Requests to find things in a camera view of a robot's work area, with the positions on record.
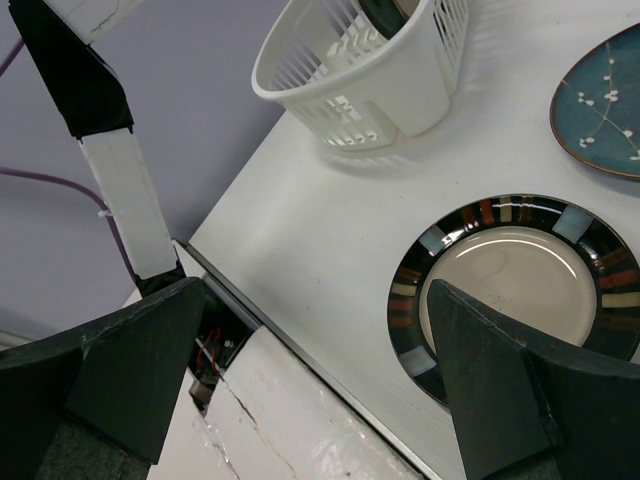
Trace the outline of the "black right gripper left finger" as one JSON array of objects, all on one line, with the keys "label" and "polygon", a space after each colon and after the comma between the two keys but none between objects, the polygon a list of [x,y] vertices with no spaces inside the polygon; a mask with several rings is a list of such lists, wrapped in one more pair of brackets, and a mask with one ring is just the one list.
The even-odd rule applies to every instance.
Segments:
[{"label": "black right gripper left finger", "polygon": [[190,277],[1,353],[4,479],[144,479],[158,463],[200,326]]}]

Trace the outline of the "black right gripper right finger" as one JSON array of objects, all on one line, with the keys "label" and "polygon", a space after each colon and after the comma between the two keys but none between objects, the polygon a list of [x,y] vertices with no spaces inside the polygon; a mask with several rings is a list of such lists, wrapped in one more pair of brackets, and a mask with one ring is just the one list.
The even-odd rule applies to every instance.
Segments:
[{"label": "black right gripper right finger", "polygon": [[638,478],[638,365],[547,335],[441,279],[427,303],[467,478]]}]

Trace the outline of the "beige plate with dark rim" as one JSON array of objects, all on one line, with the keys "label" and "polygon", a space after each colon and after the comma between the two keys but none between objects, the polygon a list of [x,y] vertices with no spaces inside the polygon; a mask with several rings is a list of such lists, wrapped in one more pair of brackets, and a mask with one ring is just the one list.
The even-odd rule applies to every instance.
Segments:
[{"label": "beige plate with dark rim", "polygon": [[602,219],[566,201],[510,194],[460,207],[411,245],[391,282],[387,324],[407,375],[448,403],[427,293],[442,279],[492,309],[620,360],[639,348],[639,262]]}]

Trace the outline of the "blue glazed ceramic plate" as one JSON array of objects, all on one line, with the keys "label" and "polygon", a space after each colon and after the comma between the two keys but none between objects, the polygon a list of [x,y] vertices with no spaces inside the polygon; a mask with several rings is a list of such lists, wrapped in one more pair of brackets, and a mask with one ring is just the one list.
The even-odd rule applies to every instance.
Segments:
[{"label": "blue glazed ceramic plate", "polygon": [[596,170],[639,179],[639,25],[586,53],[562,78],[550,106],[559,145]]}]

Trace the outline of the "black plate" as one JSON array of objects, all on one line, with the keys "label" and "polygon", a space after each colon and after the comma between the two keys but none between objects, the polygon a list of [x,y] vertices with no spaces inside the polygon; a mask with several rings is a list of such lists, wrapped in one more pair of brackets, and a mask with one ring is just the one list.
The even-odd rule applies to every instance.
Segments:
[{"label": "black plate", "polygon": [[407,23],[420,0],[359,0],[366,17],[387,40]]}]

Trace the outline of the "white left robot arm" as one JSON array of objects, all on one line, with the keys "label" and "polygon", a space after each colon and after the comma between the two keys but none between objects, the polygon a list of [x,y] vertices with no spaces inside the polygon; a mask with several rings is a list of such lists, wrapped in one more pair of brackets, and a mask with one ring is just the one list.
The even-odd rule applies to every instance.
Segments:
[{"label": "white left robot arm", "polygon": [[135,1],[11,1],[9,13],[100,188],[141,296],[185,278],[119,79],[93,43]]}]

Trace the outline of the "white plastic dish rack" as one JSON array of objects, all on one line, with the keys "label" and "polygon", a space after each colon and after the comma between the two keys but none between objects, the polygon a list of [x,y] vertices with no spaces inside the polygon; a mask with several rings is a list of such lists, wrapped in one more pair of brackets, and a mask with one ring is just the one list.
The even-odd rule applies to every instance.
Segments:
[{"label": "white plastic dish rack", "polygon": [[465,1],[420,1],[387,40],[359,1],[291,1],[261,47],[252,87],[328,145],[387,146],[449,111],[468,22]]}]

